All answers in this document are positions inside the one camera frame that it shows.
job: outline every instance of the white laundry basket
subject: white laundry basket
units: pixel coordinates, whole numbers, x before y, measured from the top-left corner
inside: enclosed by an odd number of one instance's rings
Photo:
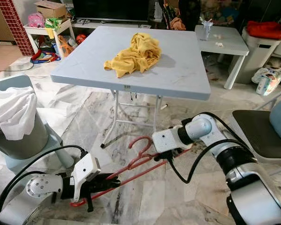
[[[276,46],[281,41],[250,36],[246,30],[246,27],[244,27],[243,29],[242,38],[248,45],[250,52],[244,59],[244,62],[236,78],[236,82],[250,83],[251,77],[259,68],[263,67],[267,59],[271,56]],[[234,67],[236,61],[237,57],[233,57],[232,63],[229,67],[229,73]]]

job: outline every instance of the small white table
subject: small white table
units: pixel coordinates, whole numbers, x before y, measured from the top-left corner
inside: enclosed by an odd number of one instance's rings
[[[29,27],[28,24],[23,26],[24,29],[26,30],[26,33],[27,33],[27,36],[30,40],[30,43],[32,45],[32,48],[34,50],[34,53],[37,53],[38,51],[38,46],[37,44],[34,42],[33,40],[33,37],[32,37],[32,34],[41,34],[41,35],[48,35],[47,31],[45,30],[45,28],[37,28],[37,27]],[[60,42],[59,42],[59,39],[58,39],[58,35],[65,31],[66,29],[70,30],[70,35],[71,37],[75,40],[75,35],[74,35],[74,32],[73,32],[73,28],[72,28],[72,25],[71,25],[71,20],[70,19],[67,19],[66,21],[64,21],[61,25],[60,25],[60,28],[55,31],[55,29],[52,29],[53,30],[53,34],[54,34],[54,38],[55,38],[55,42],[56,42],[56,46],[57,46],[57,49],[58,49],[58,53],[60,55],[61,58],[64,57],[64,54],[62,52],[62,49],[60,48]]]
[[[209,53],[220,53],[220,60],[223,54],[229,55],[238,55],[238,60],[232,69],[224,88],[231,89],[234,81],[238,75],[240,67],[244,61],[244,58],[249,53],[249,49],[245,44],[243,38],[240,36],[238,31],[235,28],[230,27],[211,27],[211,31],[209,34],[209,38],[207,41],[202,40],[203,37],[203,26],[197,25],[195,28],[195,32],[197,34],[199,46],[202,52]],[[214,35],[221,35],[222,38],[218,39]],[[215,43],[220,42],[223,44],[223,47],[217,46]]]
[[[122,78],[117,78],[114,70],[104,70],[104,62],[111,60],[120,50],[128,48],[132,36],[137,32],[148,33],[159,40],[162,55],[157,64],[144,73],[134,71]],[[102,148],[116,123],[152,126],[156,130],[162,96],[207,100],[210,95],[196,34],[191,31],[100,26],[51,72],[51,78],[58,83],[111,90],[115,98],[114,121]],[[121,104],[119,91],[154,94],[156,104]],[[118,108],[122,110],[121,105],[155,108],[153,124],[118,120]]]

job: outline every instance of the white folding table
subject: white folding table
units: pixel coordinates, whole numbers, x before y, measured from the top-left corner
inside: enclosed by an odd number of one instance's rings
[[[204,34],[202,25],[197,25],[195,32],[197,34],[199,46],[202,52],[220,53],[221,55],[219,59],[223,57],[223,54],[238,55],[237,62],[224,85],[224,88],[231,89],[238,75],[240,67],[242,66],[244,58],[249,53],[249,49],[243,38],[235,28],[231,27],[211,27],[207,41],[202,40]],[[222,38],[218,39],[214,35],[221,35]],[[215,44],[216,42],[222,43],[223,47],[217,46]]]
[[[150,34],[159,40],[162,49],[160,60],[149,70],[133,72],[122,78],[114,70],[104,70],[104,62],[129,47],[137,32]],[[207,100],[210,86],[203,65],[195,32],[176,30],[151,30],[100,26],[83,41],[62,63],[51,72],[54,82],[110,89],[115,98],[114,121],[105,137],[103,148],[116,123],[152,126],[156,119],[162,96]],[[119,91],[133,91],[156,95],[153,124],[118,120],[121,105]]]

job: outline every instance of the chair seat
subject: chair seat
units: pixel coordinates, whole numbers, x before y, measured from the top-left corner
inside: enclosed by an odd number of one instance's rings
[[[232,115],[256,153],[265,158],[281,158],[281,138],[270,123],[270,113],[236,110]]]

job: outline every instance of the red brick wall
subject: red brick wall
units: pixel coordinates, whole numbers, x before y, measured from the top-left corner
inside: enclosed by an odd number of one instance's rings
[[[15,6],[12,0],[0,0],[0,9],[9,26],[11,33],[13,34],[17,45],[20,48],[22,55],[31,56],[34,55],[33,48],[30,44],[25,29],[22,26],[19,15],[15,10]]]

